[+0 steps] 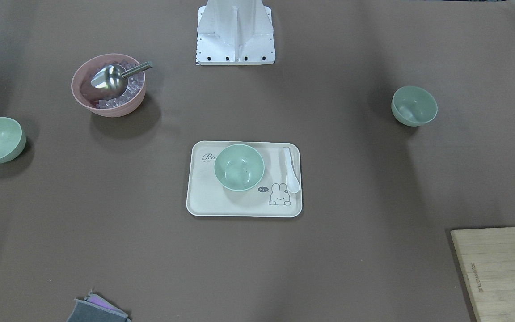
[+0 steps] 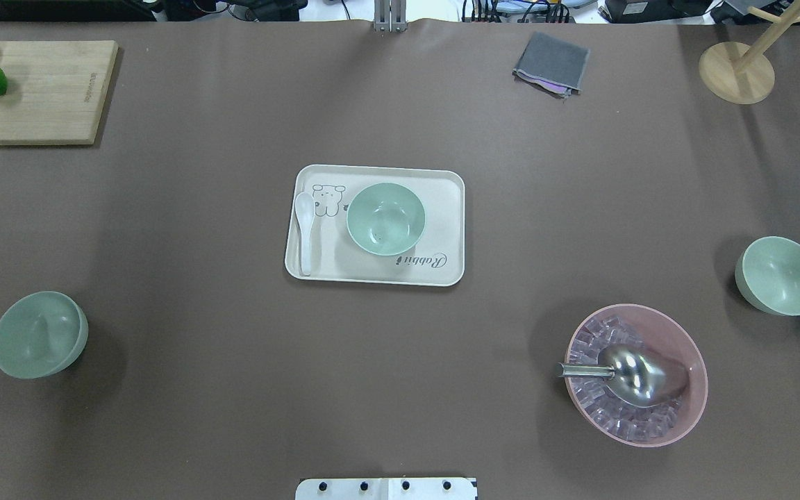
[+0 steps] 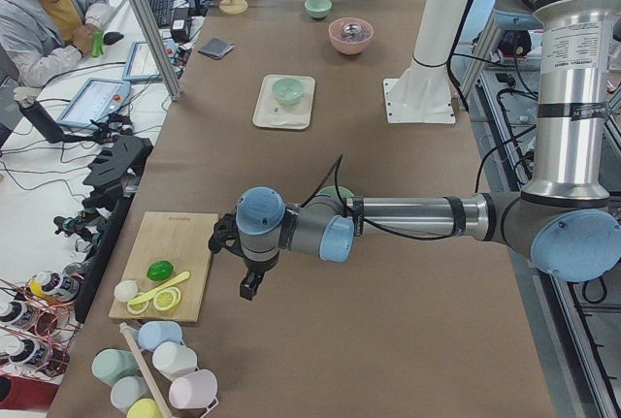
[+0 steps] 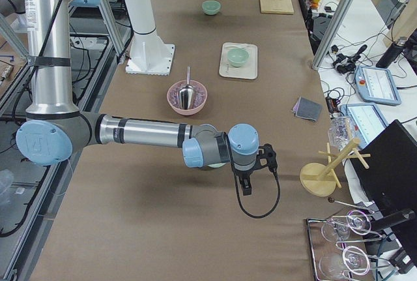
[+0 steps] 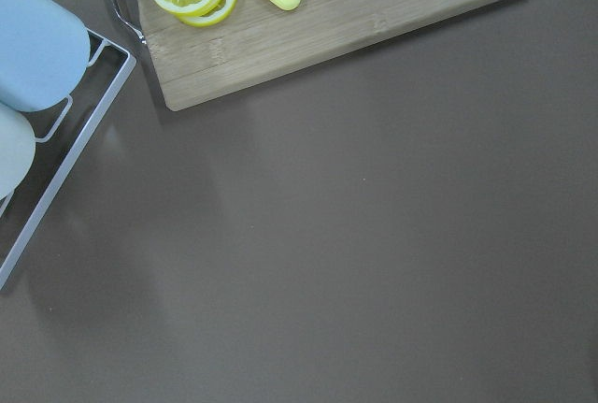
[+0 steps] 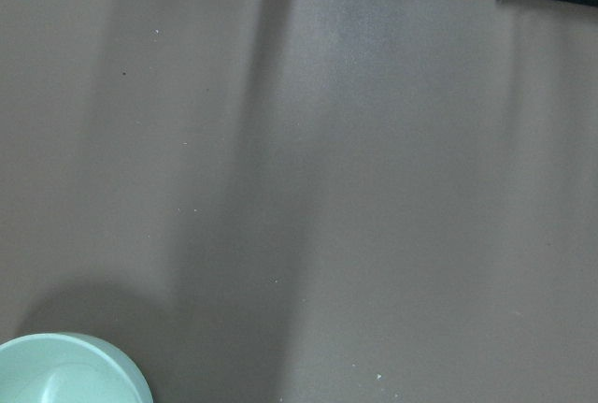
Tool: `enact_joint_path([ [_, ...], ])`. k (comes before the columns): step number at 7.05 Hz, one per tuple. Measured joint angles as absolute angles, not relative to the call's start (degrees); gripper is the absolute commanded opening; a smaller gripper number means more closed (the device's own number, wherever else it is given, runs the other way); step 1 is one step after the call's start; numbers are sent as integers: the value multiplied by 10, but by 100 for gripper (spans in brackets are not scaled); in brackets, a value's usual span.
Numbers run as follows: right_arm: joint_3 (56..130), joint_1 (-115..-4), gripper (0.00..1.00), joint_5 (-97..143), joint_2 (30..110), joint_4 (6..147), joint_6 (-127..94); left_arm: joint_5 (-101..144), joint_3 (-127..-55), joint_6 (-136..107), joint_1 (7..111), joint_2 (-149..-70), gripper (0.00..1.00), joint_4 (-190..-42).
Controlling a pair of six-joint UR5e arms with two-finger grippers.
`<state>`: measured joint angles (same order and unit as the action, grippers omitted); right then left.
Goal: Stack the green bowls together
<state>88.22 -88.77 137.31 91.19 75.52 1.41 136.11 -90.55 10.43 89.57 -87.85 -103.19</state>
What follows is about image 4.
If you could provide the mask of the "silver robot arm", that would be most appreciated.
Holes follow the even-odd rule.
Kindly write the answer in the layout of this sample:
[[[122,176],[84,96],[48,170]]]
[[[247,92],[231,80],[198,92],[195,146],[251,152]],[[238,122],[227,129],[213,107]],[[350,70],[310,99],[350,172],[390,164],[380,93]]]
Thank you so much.
[[[30,161],[49,166],[95,144],[134,143],[178,147],[188,167],[231,163],[238,190],[252,192],[259,139],[254,127],[219,132],[211,125],[186,125],[82,112],[72,99],[68,6],[73,0],[24,0],[32,69],[33,101],[16,143]]]

